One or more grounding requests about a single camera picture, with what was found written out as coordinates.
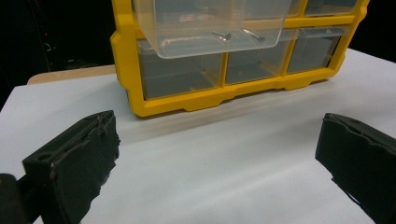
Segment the yellow plastic frame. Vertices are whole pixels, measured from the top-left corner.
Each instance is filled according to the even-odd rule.
[[[354,11],[349,15],[323,17],[306,17],[304,15],[304,8],[308,0],[301,1],[302,3],[298,15],[286,18],[284,29],[334,25],[345,25],[349,28],[349,33],[341,37],[328,67],[287,76],[286,70],[295,43],[295,40],[292,40],[279,76],[241,84],[225,85],[225,73],[228,62],[228,53],[225,52],[223,53],[221,82],[218,88],[145,100],[136,44],[136,40],[144,38],[144,35],[135,21],[132,1],[113,0],[112,3],[117,30],[113,36],[111,36],[110,40],[116,65],[117,78],[121,86],[127,90],[131,110],[139,117],[146,117],[179,109],[194,111],[219,105],[223,101],[233,99],[238,95],[273,89],[293,90],[306,87],[315,81],[333,77],[339,71],[345,59],[345,52],[359,23],[367,14],[369,0],[358,0]]]

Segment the white table surface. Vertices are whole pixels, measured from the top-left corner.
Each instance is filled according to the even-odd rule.
[[[315,150],[327,112],[396,136],[395,72],[348,49],[330,80],[150,119],[130,111],[115,75],[20,86],[0,114],[0,172],[21,178],[25,157],[111,109],[120,157],[82,224],[373,223]]]

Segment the plastic drawer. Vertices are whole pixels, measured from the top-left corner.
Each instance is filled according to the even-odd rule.
[[[226,84],[278,76],[290,41],[296,36],[297,30],[284,30],[273,48],[231,52],[228,58]]]
[[[147,40],[139,40],[137,43],[145,99],[219,86],[221,54],[163,59],[155,53]]]
[[[290,1],[134,0],[134,9],[145,38],[160,57],[171,59],[271,48]]]
[[[308,0],[306,16],[327,16],[352,13],[357,0]]]
[[[288,74],[327,67],[340,37],[347,33],[345,26],[300,29]]]

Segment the yellow storage organizer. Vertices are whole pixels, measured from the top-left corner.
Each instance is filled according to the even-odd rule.
[[[139,117],[333,77],[369,0],[113,0],[118,81]]]

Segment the metal screw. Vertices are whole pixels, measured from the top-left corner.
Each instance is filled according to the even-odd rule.
[[[223,33],[219,33],[219,32],[216,32],[216,31],[212,31],[212,34],[221,36],[223,41],[231,40],[231,34],[230,33],[223,34]]]
[[[251,36],[253,36],[255,39],[257,39],[257,41],[259,41],[259,42],[262,42],[262,41],[264,41],[265,40],[265,38],[264,37],[262,37],[262,36],[259,36],[259,35],[256,35],[256,34],[254,34],[253,32],[251,32],[251,31],[249,31],[249,30],[243,30],[245,33],[247,33],[248,35],[251,35]]]

